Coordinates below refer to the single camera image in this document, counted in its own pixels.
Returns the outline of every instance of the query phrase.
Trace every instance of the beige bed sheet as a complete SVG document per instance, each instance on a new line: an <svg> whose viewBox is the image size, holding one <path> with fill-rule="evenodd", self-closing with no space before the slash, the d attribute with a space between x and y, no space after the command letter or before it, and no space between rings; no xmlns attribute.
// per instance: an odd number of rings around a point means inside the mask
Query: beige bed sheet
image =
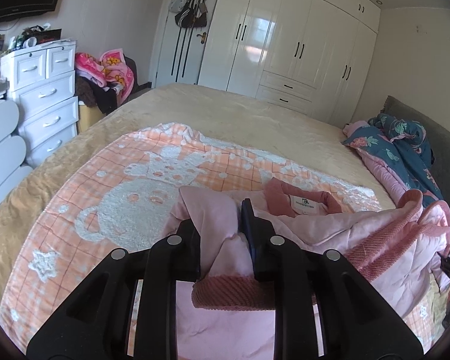
<svg viewBox="0 0 450 360"><path fill-rule="evenodd" d="M338 128L250 97L172 84L125 104L78 135L30 173L0 204L0 300L32 225L65 181L121 135L168 122L184 123L205 136L266 150L369 187L383 209L395 207L360 157L340 143L344 135Z"/></svg>

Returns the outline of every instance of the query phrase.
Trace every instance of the beige wall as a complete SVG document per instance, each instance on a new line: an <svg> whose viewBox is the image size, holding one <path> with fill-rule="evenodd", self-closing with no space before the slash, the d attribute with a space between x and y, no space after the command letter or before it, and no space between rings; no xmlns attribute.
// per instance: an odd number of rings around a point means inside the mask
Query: beige wall
<svg viewBox="0 0 450 360"><path fill-rule="evenodd" d="M59 0L55 12L20 19L6 33L7 40L25 27L49 22L62 28L62 38L78 40L78 51L99 58L103 52L123 48L137 63L138 81L148 81L148 68L162 0ZM0 29L11 23L0 23Z"/></svg>
<svg viewBox="0 0 450 360"><path fill-rule="evenodd" d="M450 131L450 10L382 10L375 52L353 121L394 96Z"/></svg>

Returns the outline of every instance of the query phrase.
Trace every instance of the white wardrobe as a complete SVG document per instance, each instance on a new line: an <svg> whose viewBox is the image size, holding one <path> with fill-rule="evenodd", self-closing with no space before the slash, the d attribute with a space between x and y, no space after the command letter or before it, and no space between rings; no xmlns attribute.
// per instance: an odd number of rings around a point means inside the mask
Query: white wardrobe
<svg viewBox="0 0 450 360"><path fill-rule="evenodd" d="M369 0L218 0L199 85L343 127L359 101L379 20Z"/></svg>

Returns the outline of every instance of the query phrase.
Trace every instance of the gray headboard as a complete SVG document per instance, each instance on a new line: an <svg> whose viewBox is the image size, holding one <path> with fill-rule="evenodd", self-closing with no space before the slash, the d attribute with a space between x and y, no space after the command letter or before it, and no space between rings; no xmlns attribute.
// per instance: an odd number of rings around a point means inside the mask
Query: gray headboard
<svg viewBox="0 0 450 360"><path fill-rule="evenodd" d="M417 110L389 96L383 111L397 119L415 120L425 127L435 162L431 173L450 206L450 132Z"/></svg>

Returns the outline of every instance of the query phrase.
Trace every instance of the silver screw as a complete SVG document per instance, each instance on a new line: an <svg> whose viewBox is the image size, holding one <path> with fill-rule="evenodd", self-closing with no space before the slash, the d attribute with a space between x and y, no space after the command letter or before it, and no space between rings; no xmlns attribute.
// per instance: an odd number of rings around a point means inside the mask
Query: silver screw
<svg viewBox="0 0 450 360"><path fill-rule="evenodd" d="M121 259L123 259L125 257L126 253L127 252L125 250L123 250L123 249L115 249L112 252L112 258L114 260L121 260Z"/></svg>
<svg viewBox="0 0 450 360"><path fill-rule="evenodd" d="M280 237L279 235L274 235L270 238L270 242L274 245L283 245L285 243L285 238Z"/></svg>
<svg viewBox="0 0 450 360"><path fill-rule="evenodd" d="M171 235L170 237L167 238L166 240L170 245L178 245L180 244L180 242L182 242L182 238L180 237L180 235Z"/></svg>
<svg viewBox="0 0 450 360"><path fill-rule="evenodd" d="M332 261L337 261L340 258L340 253L336 250L327 251L327 258Z"/></svg>

